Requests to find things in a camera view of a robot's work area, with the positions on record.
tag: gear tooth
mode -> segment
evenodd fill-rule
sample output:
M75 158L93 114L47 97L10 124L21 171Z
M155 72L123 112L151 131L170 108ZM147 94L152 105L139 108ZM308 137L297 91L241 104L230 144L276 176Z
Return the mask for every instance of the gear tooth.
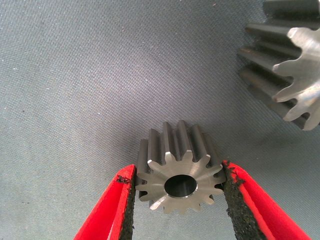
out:
M251 62L240 71L248 90L285 121L304 130L320 123L319 7L318 0L265 0L268 19L246 27L258 41L238 51Z
M152 196L150 196L149 194L146 194L146 195L141 196L139 199L141 202L148 202L148 201L152 200Z
M201 211L201 205L200 204L195 204L192 209L195 211L195 212L200 212Z
M147 186L147 184L140 184L140 185L135 186L135 189L140 192L147 191L148 186Z
M310 131L314 129L318 124L320 120L316 118L314 115L309 116L308 120L305 122L304 131Z
M195 161L200 161L200 164L206 166L210 161L210 155L208 154L204 136L198 125L193 125L191 127L190 138Z
M149 139L148 139L148 155L147 161L154 161L157 163L161 163L161 141L160 141L160 134L158 131L154 129L150 129L149 131Z
M186 208L179 208L179 209L178 209L178 213L179 213L180 215L186 215L186 212L187 212L187 209L186 209Z
M149 172L148 161L148 140L142 139L140 141L138 160L136 164L136 173L139 177L141 174Z
M176 136L178 139L178 146L180 151L180 156L182 159L190 156L192 154L190 139L187 132L186 123L180 120L177 124Z
M165 214L171 214L171 213L173 212L173 209L170 208L169 206L164 206L164 207L163 207L163 212L164 212Z
M213 198L207 196L204 200L203 200L206 204L208 205L212 205L215 203L215 201L213 200Z
M161 172L161 165L159 163L149 160L148 165L153 171Z
M137 176L140 180L145 180L145 181L150 181L150 179L152 178L150 173L146 173L146 172L139 172L137 173ZM138 181L138 185L143 184L143 181Z

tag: metal gear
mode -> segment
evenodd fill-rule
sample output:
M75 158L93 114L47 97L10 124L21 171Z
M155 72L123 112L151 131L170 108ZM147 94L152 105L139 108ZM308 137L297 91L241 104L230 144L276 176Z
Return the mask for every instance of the metal gear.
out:
M176 130L165 122L163 133L151 129L149 139L140 142L139 199L149 201L152 210L163 207L166 214L178 210L183 215L189 208L198 212L201 203L211 205L213 195L223 193L226 177L220 163L210 136L198 125L188 132L182 120Z
M246 26L258 40L239 50L252 63L240 76L285 121L312 130L320 123L320 1L265 0L263 10L265 23Z

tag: gray cloth background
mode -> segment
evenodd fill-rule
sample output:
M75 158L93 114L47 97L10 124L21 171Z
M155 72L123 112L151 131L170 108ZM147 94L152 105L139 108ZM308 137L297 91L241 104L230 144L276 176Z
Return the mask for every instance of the gray cloth background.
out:
M320 128L282 121L237 74L263 20L261 0L2 0L0 239L72 239L148 129L179 119L320 239ZM133 239L235 239L215 200L179 216L136 199Z

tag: spur gear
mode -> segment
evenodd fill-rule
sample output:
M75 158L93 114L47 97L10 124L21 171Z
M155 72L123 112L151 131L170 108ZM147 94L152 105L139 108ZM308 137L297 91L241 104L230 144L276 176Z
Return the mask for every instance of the spur gear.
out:
M163 133L151 129L149 139L140 142L139 199L149 201L152 210L163 207L166 214L178 210L183 215L189 208L198 212L201 203L211 205L213 195L223 193L226 177L220 163L210 136L198 125L188 132L182 120L176 130L165 122Z
M238 53L251 61L240 71L249 91L303 130L320 122L320 1L265 0L265 23L246 30L258 37Z

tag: machined steel surface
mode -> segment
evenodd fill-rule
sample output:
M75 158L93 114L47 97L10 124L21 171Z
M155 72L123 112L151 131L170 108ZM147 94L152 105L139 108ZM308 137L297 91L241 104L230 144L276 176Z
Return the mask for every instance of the machined steel surface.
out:
M251 64L240 71L249 91L303 130L320 123L320 1L266 0L265 23L250 23L253 47L238 53Z
M189 131L184 121L176 129L163 123L163 132L151 129L148 140L140 142L137 162L139 199L149 201L166 214L178 210L201 210L201 203L213 204L213 195L222 194L226 177L212 140L198 125Z

